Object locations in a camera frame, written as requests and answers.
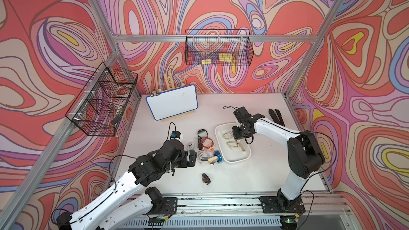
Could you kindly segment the beige strap watch long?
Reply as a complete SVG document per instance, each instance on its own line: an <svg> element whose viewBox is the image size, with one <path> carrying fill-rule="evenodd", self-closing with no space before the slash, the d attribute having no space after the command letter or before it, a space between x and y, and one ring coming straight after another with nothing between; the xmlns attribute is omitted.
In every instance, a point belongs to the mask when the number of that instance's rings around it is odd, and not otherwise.
<svg viewBox="0 0 409 230"><path fill-rule="evenodd" d="M244 147L244 145L242 144L242 142L241 142L240 139L238 139L238 140L236 141L236 143L238 144L238 146L240 147L240 149L241 149L243 152L246 151L246 148Z"/></svg>

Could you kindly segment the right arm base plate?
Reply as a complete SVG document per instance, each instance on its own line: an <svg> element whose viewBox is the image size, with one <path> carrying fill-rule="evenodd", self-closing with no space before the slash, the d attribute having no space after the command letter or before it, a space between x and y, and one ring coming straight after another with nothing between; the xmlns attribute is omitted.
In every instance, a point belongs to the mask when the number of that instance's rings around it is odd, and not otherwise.
<svg viewBox="0 0 409 230"><path fill-rule="evenodd" d="M301 196L295 200L287 200L284 196L259 197L264 214L304 214L306 212Z"/></svg>

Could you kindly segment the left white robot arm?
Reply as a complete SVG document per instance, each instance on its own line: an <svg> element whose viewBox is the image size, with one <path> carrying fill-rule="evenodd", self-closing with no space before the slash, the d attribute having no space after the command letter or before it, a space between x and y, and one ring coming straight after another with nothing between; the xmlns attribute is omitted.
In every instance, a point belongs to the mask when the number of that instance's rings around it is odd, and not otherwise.
<svg viewBox="0 0 409 230"><path fill-rule="evenodd" d="M185 150L178 138L166 140L162 147L136 158L122 177L94 201L55 220L60 230L114 230L139 215L165 221L176 212L176 198L164 198L151 183L176 168L196 165L195 150Z"/></svg>

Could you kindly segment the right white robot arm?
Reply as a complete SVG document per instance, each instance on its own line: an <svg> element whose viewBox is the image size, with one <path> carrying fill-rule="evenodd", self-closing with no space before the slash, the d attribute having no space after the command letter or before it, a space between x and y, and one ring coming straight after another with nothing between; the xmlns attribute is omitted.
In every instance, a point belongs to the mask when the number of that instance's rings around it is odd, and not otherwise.
<svg viewBox="0 0 409 230"><path fill-rule="evenodd" d="M255 134L260 134L287 148L290 172L278 190L275 202L278 209L285 213L298 208L303 188L325 163L314 133L288 129L261 114L251 115L243 106L235 108L233 114L237 123L232 128L235 139L253 138Z"/></svg>

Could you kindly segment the brown strap watch front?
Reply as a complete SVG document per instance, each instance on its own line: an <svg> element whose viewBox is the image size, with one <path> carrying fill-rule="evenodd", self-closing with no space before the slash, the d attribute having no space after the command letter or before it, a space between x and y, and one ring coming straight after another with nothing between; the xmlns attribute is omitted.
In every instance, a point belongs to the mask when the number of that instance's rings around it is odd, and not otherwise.
<svg viewBox="0 0 409 230"><path fill-rule="evenodd" d="M211 180L210 180L210 178L209 178L209 176L207 174L203 173L201 175L201 178L202 178L202 182L204 184L209 185L211 183Z"/></svg>

